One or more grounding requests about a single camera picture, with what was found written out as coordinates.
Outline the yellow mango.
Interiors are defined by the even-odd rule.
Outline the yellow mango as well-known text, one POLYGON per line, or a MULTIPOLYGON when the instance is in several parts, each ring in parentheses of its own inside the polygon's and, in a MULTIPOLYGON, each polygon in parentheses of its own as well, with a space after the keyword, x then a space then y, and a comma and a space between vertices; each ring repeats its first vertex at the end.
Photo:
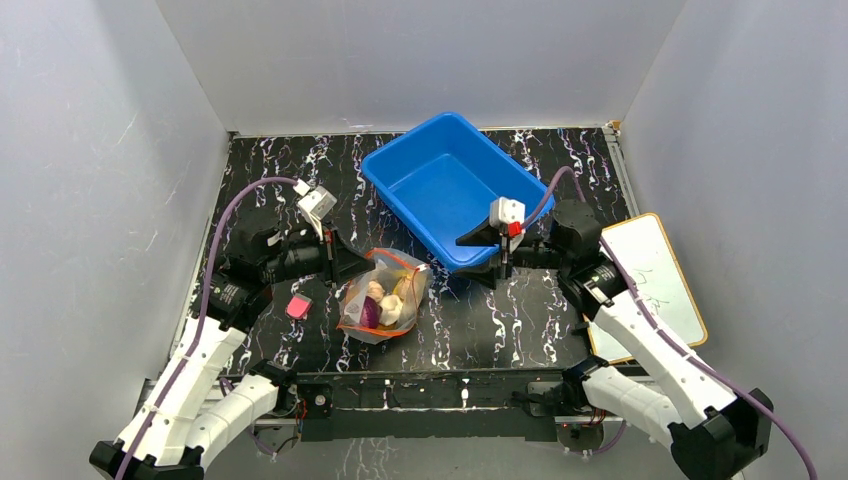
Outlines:
POLYGON ((406 301, 406 298, 413 290, 413 281, 411 275, 401 277, 392 290, 392 294, 396 295, 401 301, 406 301))

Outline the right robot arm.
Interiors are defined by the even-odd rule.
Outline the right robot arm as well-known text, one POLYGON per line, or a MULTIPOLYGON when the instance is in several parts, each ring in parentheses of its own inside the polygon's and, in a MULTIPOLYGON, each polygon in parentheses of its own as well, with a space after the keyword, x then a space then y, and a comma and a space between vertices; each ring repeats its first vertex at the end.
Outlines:
POLYGON ((527 234, 524 207, 501 198, 457 244, 491 246, 460 277, 495 288, 515 268, 552 270, 567 302, 614 337, 653 379, 647 387, 591 355, 566 369, 561 384, 522 400, 561 403, 577 414, 608 411, 666 447, 690 479, 729 479, 763 456, 774 422, 771 400, 742 391, 706 365, 654 314, 592 210, 569 200, 552 212, 545 235, 527 234))

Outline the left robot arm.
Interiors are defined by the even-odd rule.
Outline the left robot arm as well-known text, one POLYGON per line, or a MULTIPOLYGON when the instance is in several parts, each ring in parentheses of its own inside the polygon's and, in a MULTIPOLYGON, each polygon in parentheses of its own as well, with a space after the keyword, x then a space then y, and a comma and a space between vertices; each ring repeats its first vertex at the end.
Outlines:
POLYGON ((323 222, 284 229, 235 228, 204 280, 197 315, 152 392, 113 441, 100 441, 90 465, 106 479, 201 479, 214 458, 259 417, 294 411, 294 373, 263 360, 217 405, 201 410, 224 365, 273 300, 274 285, 314 275, 338 286, 374 269, 323 222))

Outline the white mushroom piece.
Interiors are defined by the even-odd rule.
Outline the white mushroom piece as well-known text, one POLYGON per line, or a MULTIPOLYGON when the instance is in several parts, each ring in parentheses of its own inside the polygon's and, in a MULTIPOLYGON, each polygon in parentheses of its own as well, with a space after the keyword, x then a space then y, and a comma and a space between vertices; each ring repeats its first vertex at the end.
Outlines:
POLYGON ((382 310, 379 316, 379 325, 385 328, 393 328, 399 320, 401 312, 398 310, 382 310))

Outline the blue plastic bin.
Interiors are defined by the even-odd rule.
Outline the blue plastic bin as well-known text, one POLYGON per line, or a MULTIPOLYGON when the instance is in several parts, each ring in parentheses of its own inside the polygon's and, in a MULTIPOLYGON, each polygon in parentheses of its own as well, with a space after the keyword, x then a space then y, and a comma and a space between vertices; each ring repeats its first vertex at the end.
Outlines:
POLYGON ((456 239, 499 197, 532 210, 547 187, 464 117, 444 112, 368 154, 362 172, 380 198, 446 270, 475 266, 494 246, 456 239))

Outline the clear zip top bag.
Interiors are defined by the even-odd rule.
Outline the clear zip top bag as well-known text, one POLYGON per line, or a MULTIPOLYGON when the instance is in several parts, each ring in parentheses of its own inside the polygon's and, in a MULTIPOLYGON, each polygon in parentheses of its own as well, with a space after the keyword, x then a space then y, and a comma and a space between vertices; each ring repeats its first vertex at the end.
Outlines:
POLYGON ((417 324, 433 271, 426 262, 391 248, 374 248, 366 258, 374 269, 347 283, 337 328, 376 345, 405 335, 417 324))

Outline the purple onion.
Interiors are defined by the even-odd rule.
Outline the purple onion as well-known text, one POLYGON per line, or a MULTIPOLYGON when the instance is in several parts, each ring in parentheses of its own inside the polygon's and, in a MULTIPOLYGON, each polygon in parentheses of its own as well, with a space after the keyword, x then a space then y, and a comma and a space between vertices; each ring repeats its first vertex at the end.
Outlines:
POLYGON ((365 296, 362 304, 359 323, 366 329, 377 329, 380 325, 381 307, 376 300, 365 296))

